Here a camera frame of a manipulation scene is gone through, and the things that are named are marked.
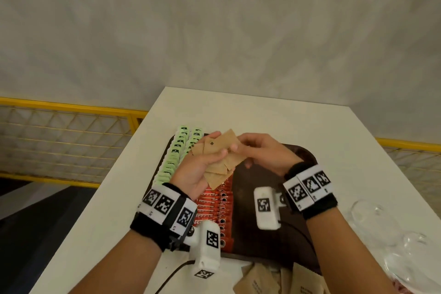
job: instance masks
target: person's left hand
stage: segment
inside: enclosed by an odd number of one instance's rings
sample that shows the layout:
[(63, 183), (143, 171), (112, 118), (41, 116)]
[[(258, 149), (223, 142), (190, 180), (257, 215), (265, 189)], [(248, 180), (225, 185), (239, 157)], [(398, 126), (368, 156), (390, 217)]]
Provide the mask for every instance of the person's left hand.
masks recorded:
[[(217, 138), (220, 135), (220, 131), (213, 132), (201, 138), (198, 143), (203, 143), (207, 137)], [(209, 155), (193, 155), (190, 151), (176, 169), (170, 179), (170, 184), (179, 187), (191, 200), (197, 199), (208, 187), (207, 180), (204, 178), (204, 172), (207, 166), (219, 162), (225, 158), (227, 154), (227, 149), (222, 149), (219, 152)]]

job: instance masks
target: wristband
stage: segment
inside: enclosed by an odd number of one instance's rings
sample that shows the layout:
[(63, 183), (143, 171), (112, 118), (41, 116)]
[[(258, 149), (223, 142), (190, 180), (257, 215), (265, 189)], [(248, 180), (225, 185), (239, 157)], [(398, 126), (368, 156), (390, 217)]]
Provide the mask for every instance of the wristband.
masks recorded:
[(154, 184), (133, 219), (130, 229), (151, 238), (164, 252), (173, 243), (184, 241), (197, 212), (195, 202), (178, 187)]
[(310, 219), (337, 206), (331, 181), (320, 165), (297, 163), (285, 178), (288, 178), (283, 184), (285, 199), (291, 210), (300, 211), (304, 219)]

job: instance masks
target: yellow wire mesh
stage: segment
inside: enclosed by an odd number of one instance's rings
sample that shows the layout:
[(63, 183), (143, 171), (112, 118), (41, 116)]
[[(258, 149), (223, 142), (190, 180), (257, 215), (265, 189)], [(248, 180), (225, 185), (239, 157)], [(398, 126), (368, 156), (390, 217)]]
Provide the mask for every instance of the yellow wire mesh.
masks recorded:
[(0, 172), (101, 183), (131, 136), (125, 117), (0, 105)]
[(441, 217), (441, 152), (383, 148), (435, 213)]

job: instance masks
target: person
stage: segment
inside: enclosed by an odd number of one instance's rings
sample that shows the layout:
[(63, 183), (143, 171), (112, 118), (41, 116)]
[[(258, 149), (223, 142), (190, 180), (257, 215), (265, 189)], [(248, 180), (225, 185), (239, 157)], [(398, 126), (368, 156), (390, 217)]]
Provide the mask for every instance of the person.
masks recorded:
[[(216, 138), (219, 135), (221, 133), (217, 131), (208, 136)], [(257, 164), (284, 176), (290, 168), (302, 162), (268, 134), (245, 133), (238, 139), (241, 144), (231, 145), (230, 150), (247, 157), (246, 168)], [(186, 156), (170, 183), (195, 200), (208, 186), (203, 177), (207, 166), (222, 160), (227, 153), (223, 149), (210, 155)], [(396, 294), (383, 269), (337, 207), (307, 219), (306, 225), (332, 294)], [(70, 293), (143, 293), (162, 251), (163, 248), (151, 238), (129, 230)]]

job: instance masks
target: forearm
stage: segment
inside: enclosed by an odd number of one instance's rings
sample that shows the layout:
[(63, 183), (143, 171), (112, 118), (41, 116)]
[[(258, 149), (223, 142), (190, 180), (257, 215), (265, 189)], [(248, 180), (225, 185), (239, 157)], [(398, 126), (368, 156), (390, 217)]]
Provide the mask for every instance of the forearm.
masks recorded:
[(70, 294), (143, 293), (159, 258), (161, 249), (155, 242), (129, 230)]
[(337, 208), (306, 224), (331, 294), (396, 294), (383, 269)]

